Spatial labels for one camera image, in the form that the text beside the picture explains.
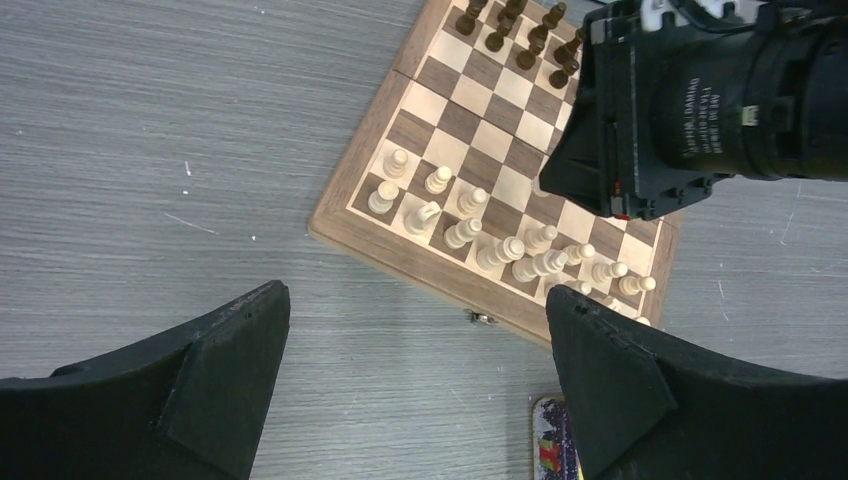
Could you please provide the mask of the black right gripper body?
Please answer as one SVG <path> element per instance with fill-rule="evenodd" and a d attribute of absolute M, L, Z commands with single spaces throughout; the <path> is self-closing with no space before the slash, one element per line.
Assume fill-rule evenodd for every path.
<path fill-rule="evenodd" d="M 847 178 L 843 1 L 766 1 L 751 23 L 675 1 L 653 31 L 618 1 L 587 16 L 586 51 L 597 215 L 657 218 L 734 176 Z"/>

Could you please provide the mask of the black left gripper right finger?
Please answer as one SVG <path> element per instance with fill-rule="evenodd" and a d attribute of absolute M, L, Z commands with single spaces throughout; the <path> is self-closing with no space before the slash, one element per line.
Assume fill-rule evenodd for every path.
<path fill-rule="evenodd" d="M 547 296 L 552 357 L 588 479 L 843 479 L 847 383 L 761 366 Z"/>

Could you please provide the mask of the white chess rook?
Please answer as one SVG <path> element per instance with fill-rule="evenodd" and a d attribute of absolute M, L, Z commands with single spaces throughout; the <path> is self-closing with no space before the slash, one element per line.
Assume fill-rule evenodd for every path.
<path fill-rule="evenodd" d="M 370 212 L 383 215 L 389 212 L 400 193 L 399 187 L 391 181 L 382 181 L 377 188 L 371 192 L 367 200 Z"/>

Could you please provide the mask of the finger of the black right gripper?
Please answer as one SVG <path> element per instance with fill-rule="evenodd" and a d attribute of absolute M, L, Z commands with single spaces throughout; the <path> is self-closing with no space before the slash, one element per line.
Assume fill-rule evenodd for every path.
<path fill-rule="evenodd" d="M 578 97 L 563 134 L 539 174 L 542 191 L 563 197 L 596 216 L 607 213 L 601 190 L 596 101 Z"/>

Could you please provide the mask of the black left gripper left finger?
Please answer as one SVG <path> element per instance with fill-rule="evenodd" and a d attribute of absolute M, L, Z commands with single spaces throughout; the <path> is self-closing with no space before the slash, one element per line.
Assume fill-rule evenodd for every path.
<path fill-rule="evenodd" d="M 1 382 L 5 479 L 247 479 L 290 328 L 269 281 L 41 378 Z"/>

